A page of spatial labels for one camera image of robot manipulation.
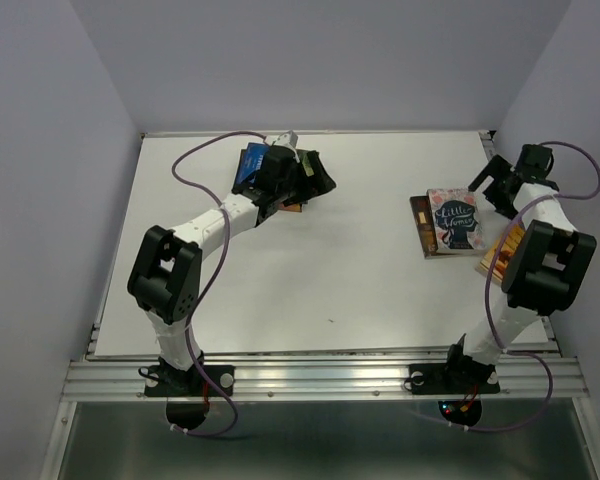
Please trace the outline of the Three Days to See book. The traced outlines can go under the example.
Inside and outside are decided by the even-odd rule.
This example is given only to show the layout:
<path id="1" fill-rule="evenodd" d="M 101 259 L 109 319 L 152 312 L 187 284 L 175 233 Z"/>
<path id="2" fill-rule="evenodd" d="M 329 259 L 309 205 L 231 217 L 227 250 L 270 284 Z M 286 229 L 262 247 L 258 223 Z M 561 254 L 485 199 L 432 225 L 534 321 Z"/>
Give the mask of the Three Days to See book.
<path id="1" fill-rule="evenodd" d="M 301 213 L 304 206 L 307 204 L 306 200 L 294 201 L 294 202 L 283 202 L 279 205 L 280 210 Z"/>

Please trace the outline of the Animal Farm book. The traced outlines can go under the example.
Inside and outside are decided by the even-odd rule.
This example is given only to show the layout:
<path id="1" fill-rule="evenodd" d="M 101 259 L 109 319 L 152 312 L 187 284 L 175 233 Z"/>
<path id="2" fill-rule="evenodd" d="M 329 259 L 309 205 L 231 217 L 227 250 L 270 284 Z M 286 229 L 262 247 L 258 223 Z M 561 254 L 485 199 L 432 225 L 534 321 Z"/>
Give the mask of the Animal Farm book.
<path id="1" fill-rule="evenodd" d="M 250 142 L 240 152 L 239 162 L 236 170 L 234 184 L 242 183 L 253 172 L 260 169 L 264 155 L 269 146 L 262 143 Z"/>

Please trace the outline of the orange yellow book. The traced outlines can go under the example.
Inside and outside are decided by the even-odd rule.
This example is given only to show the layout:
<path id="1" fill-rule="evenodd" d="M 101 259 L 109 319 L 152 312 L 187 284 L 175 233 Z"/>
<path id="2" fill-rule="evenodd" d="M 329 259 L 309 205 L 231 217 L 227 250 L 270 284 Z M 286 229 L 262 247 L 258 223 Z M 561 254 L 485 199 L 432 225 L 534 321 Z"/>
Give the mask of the orange yellow book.
<path id="1" fill-rule="evenodd" d="M 494 270 L 491 276 L 492 283 L 496 285 L 500 285 L 502 283 L 509 262 L 513 258 L 524 234 L 525 228 L 521 224 L 515 225 L 509 231 L 495 262 Z M 496 239 L 492 247 L 486 252 L 486 254 L 482 257 L 479 263 L 475 266 L 475 270 L 479 274 L 487 276 L 500 240 L 501 236 L 499 236 Z"/>

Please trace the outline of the Little Women book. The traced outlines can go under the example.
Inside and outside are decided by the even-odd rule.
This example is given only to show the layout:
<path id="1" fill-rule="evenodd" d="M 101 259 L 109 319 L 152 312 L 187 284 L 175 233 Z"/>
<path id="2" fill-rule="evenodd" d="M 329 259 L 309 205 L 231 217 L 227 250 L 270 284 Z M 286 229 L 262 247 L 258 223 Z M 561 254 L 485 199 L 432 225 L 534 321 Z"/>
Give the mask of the Little Women book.
<path id="1" fill-rule="evenodd" d="M 437 250 L 445 255 L 477 254 L 486 248 L 477 202 L 467 188 L 427 190 Z"/>

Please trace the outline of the dark brown book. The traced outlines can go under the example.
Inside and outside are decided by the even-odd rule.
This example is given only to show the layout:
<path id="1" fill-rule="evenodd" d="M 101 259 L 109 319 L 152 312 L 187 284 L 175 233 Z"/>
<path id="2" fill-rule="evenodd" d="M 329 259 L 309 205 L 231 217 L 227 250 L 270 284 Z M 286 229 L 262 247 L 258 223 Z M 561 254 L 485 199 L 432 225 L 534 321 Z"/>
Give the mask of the dark brown book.
<path id="1" fill-rule="evenodd" d="M 474 256 L 486 251 L 485 248 L 440 250 L 428 197 L 426 195 L 412 196 L 409 198 L 409 202 L 425 259 Z"/>

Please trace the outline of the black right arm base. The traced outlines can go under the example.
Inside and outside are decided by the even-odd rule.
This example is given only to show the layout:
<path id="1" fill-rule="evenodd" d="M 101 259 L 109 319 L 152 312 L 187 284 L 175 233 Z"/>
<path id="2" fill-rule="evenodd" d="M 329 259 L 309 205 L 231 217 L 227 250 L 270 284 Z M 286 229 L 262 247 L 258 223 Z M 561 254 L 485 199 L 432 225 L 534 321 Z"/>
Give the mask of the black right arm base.
<path id="1" fill-rule="evenodd" d="M 404 388 L 414 395 L 497 394 L 495 366 L 482 364 L 464 353 L 465 335 L 452 344 L 444 362 L 407 366 Z"/>

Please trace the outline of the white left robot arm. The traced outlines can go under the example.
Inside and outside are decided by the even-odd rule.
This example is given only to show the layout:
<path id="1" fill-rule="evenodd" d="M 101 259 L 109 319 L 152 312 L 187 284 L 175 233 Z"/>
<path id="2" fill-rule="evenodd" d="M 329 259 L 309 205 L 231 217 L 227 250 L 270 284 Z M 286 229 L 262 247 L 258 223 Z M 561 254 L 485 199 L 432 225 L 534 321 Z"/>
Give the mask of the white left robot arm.
<path id="1" fill-rule="evenodd" d="M 150 319 L 168 382 L 179 393 L 195 392 L 203 371 L 190 329 L 201 297 L 202 263 L 216 250 L 226 257 L 230 240 L 254 229 L 281 206 L 306 203 L 336 188 L 315 150 L 265 148 L 260 167 L 233 186 L 219 206 L 171 229 L 145 233 L 127 283 L 129 294 Z"/>

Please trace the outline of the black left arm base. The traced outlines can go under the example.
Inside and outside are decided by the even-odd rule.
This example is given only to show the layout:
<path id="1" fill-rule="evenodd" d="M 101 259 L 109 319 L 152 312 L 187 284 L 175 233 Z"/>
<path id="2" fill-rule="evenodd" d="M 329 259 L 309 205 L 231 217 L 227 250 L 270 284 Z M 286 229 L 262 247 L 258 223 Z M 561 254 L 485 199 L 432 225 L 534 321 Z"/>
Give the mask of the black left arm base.
<path id="1" fill-rule="evenodd" d="M 203 369 L 223 392 L 229 396 L 233 394 L 233 385 L 221 385 L 223 375 L 234 376 L 235 367 L 233 365 L 208 365 L 204 366 Z M 202 397 L 204 392 L 210 397 L 220 396 L 210 386 L 205 387 L 206 380 L 194 366 L 187 371 L 183 371 L 167 363 L 160 362 L 159 364 L 140 367 L 138 374 L 145 380 L 144 395 L 149 398 Z"/>

